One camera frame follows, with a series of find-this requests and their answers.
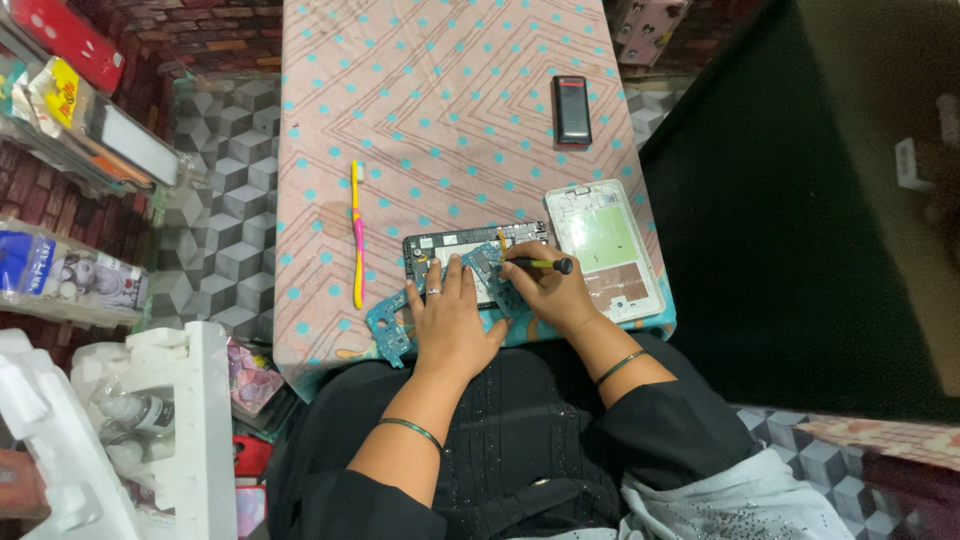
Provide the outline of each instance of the floor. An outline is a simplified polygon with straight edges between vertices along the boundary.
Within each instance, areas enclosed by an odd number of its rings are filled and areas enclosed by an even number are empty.
[[[197,85],[175,86],[174,147],[203,161],[207,184],[167,198],[148,328],[211,320],[271,342],[279,79]]]

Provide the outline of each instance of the toothbrush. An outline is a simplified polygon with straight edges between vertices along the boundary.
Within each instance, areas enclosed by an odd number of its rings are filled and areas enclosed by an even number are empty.
[[[354,160],[350,171],[350,188],[353,191],[353,241],[357,245],[356,272],[353,274],[353,305],[363,307],[363,219],[360,218],[360,205],[357,201],[357,184],[363,183],[363,161]]]

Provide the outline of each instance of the brick wallpaper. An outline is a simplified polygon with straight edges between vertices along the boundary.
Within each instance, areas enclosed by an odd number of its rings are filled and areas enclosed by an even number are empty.
[[[280,70],[282,0],[74,0],[84,12],[124,20],[123,28],[183,76]]]
[[[171,75],[159,67],[163,57],[134,33],[118,14],[100,17],[76,6],[127,59],[120,86],[112,98],[118,107],[155,134],[169,140],[167,112],[173,92]],[[153,207],[148,195],[87,199],[73,182],[25,150],[0,142],[0,213],[76,238],[123,260],[143,264],[149,241]],[[0,329],[20,328],[35,347],[47,349],[58,366],[69,373],[77,347],[97,341],[122,341],[129,329],[83,330],[66,323],[50,323],[29,315],[3,313]]]

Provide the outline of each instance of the bangle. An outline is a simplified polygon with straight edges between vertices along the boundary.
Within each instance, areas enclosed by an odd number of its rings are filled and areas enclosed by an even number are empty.
[[[596,382],[597,388],[599,388],[600,385],[603,384],[604,380],[607,380],[607,378],[609,378],[610,375],[613,375],[613,372],[615,372],[616,370],[626,365],[626,363],[629,362],[630,360],[636,358],[637,356],[643,355],[644,353],[646,353],[646,351],[644,351],[643,349],[640,349],[639,351],[633,353],[632,355],[627,356],[626,358],[620,360],[619,363],[617,363],[615,366],[610,368],[610,371],[603,374],[603,377],[601,377],[600,379],[597,379],[597,382]]]
[[[425,430],[424,428],[421,428],[420,426],[414,424],[413,422],[407,422],[406,420],[400,420],[399,418],[381,418],[376,421],[376,424],[378,426],[380,424],[397,424],[399,426],[410,428],[411,430],[416,431],[417,433],[430,439],[430,442],[433,443],[433,446],[437,447],[437,452],[439,452],[440,454],[444,453],[444,447],[441,446],[439,441],[437,441],[437,438],[431,435],[429,431]]]

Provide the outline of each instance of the bottle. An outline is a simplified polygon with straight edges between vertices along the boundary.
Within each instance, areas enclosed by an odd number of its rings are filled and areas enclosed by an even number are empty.
[[[104,398],[97,403],[104,416],[131,430],[166,435],[174,430],[174,403],[139,392]]]

